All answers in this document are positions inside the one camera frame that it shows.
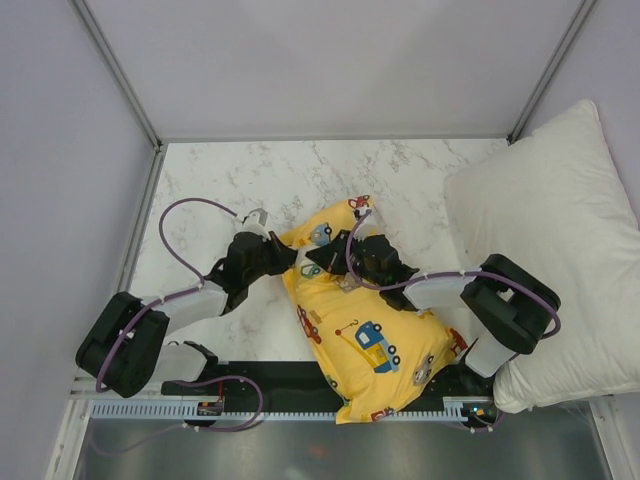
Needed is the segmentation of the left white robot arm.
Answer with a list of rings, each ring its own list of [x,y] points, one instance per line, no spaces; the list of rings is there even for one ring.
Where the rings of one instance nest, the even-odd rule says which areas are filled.
[[[274,232],[237,233],[226,256],[196,285],[148,301],[127,291],[113,295],[76,351],[75,363],[94,377],[97,391],[130,398],[156,372],[168,335],[231,313],[254,282],[285,273],[296,258],[297,251]]]

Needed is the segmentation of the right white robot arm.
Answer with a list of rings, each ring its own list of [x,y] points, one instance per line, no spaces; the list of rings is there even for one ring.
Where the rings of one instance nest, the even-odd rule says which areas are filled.
[[[398,311],[468,308],[483,326],[456,372],[469,394],[482,393],[505,363],[533,353],[561,328],[559,297],[501,254],[472,270],[428,273],[403,263],[382,234],[357,239],[342,231],[307,257],[330,274],[350,275]]]

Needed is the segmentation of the yellow cartoon-print pillowcase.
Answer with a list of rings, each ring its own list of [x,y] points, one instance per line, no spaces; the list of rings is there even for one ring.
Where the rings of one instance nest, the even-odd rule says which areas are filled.
[[[369,195],[339,201],[281,240],[296,250],[327,245],[351,230],[356,209],[372,204]],[[282,280],[325,379],[343,400],[337,424],[371,423],[402,410],[467,347],[431,311],[395,310],[376,291],[315,263],[294,265]]]

